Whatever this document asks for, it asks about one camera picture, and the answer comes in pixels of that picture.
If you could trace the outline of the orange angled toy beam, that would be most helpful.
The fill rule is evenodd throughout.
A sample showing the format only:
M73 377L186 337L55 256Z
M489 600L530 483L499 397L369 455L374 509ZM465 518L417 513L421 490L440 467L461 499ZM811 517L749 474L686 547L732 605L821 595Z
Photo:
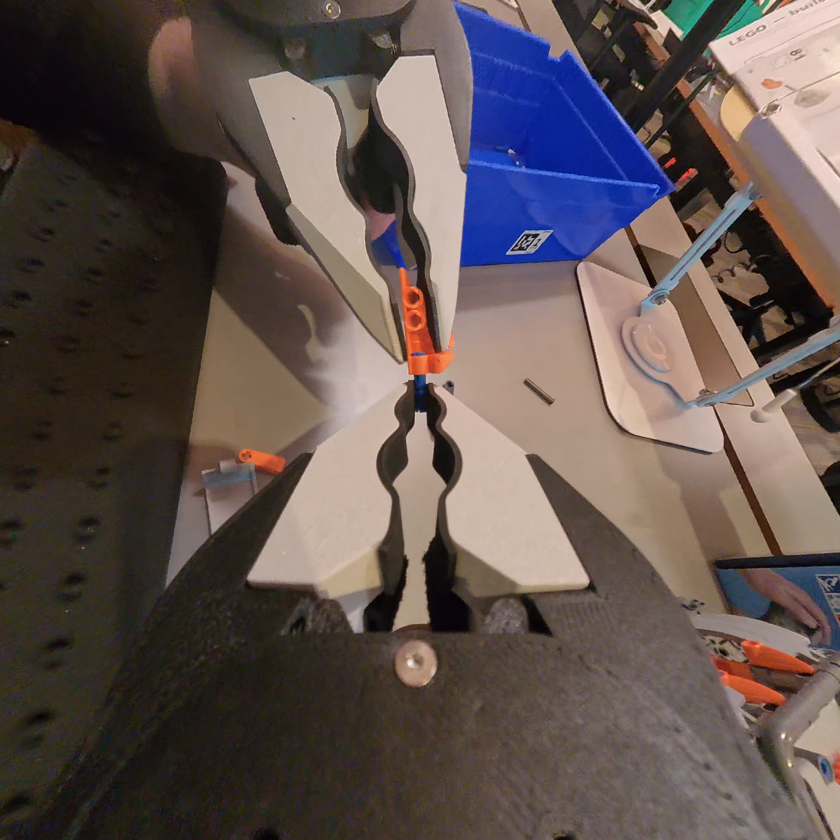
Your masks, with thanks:
M406 361L410 375L442 374L455 357L455 338L450 334L446 350L436 351L429 331L424 294L411 284L405 267L398 268L406 342Z

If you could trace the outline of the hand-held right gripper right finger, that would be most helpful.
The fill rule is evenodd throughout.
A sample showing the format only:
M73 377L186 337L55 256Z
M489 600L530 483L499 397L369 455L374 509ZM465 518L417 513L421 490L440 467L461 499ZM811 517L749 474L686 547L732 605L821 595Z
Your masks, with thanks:
M446 390L429 389L427 416L453 468L440 532L464 597L582 591L590 576L524 449Z

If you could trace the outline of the blue storage bin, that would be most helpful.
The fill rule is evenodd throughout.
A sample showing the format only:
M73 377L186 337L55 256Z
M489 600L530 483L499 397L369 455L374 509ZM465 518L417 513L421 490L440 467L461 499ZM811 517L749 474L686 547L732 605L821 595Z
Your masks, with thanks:
M463 267L586 258L673 192L570 51L455 9L474 76Z

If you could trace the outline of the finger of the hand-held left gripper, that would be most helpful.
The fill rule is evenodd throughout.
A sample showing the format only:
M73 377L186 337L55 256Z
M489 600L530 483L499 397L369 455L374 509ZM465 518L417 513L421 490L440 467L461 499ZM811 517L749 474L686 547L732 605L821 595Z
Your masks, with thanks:
M391 292L371 255L369 220L345 182L340 100L290 72L249 85L288 193L291 225L367 332L404 363Z
M433 56L401 56L373 89L375 119L395 147L403 238L424 283L437 347L450 341L457 309L466 199L442 82Z

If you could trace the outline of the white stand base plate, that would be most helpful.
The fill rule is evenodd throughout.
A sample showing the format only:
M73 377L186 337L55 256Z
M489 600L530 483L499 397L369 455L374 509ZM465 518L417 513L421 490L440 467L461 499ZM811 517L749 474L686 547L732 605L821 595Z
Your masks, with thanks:
M582 261L575 277L605 406L629 434L714 455L724 436L713 407L691 407L701 392L741 379L710 311L685 275L671 299L644 304L648 284Z

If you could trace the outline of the printed instruction sheet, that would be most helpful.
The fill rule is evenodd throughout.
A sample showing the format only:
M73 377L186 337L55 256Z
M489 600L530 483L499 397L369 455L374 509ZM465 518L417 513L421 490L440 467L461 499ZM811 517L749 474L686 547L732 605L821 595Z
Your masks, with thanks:
M789 3L713 41L710 52L756 102L798 92L839 71L839 2Z

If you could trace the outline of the grey and orange toy robot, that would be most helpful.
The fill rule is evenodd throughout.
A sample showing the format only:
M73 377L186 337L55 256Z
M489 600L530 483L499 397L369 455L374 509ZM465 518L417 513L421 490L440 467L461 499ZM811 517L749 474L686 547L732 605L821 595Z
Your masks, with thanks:
M838 654L757 619L690 620L765 762L838 834Z

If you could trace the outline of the person's left hand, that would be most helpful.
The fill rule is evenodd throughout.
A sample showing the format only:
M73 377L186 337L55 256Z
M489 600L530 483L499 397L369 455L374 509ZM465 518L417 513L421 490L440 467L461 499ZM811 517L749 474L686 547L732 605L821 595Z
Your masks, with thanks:
M219 162L233 161L233 149L205 91L188 17L167 21L149 51L148 75L163 132L178 151Z

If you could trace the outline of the blue robot kit box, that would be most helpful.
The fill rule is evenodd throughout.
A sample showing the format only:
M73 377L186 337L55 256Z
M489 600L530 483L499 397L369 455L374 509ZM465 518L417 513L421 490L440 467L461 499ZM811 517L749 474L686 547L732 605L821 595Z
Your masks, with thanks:
M712 569L737 614L839 649L839 554L811 553L725 559Z

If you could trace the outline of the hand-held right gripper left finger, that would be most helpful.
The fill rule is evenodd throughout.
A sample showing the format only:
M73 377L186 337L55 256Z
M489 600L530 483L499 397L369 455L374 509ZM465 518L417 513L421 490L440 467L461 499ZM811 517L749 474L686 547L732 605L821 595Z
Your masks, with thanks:
M281 586L338 599L381 592L378 558L392 516L392 497L377 457L398 429L395 388L316 448L248 573L248 584Z

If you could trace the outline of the black metal pole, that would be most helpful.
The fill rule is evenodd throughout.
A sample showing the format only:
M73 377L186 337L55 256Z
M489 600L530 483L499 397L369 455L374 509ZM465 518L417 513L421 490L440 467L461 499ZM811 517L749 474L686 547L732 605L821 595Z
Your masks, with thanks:
M626 122L634 132L645 126L690 66L709 43L719 36L742 5L743 1L710 2L695 26L680 40L679 46L642 90L627 114Z

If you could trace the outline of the person's left forearm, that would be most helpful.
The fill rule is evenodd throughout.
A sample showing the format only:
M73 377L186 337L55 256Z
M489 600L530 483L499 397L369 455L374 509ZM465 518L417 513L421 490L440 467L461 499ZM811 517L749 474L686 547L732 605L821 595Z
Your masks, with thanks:
M132 150L167 147L149 59L182 10L178 2L2 1L2 120Z

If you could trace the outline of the white holder panel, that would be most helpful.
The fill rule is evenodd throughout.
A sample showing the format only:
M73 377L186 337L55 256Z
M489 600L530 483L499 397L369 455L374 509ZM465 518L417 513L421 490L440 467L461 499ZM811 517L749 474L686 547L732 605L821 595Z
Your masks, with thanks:
M739 150L762 177L788 196L839 200L838 97L805 91L772 101L744 128Z

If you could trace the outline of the grey flat toy panel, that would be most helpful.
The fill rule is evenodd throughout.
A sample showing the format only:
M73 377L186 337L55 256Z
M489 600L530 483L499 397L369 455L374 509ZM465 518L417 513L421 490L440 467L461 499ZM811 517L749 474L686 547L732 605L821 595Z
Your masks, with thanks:
M254 465L249 462L240 463L235 458L219 461L214 469L204 469L201 479L211 534L219 530L259 491Z

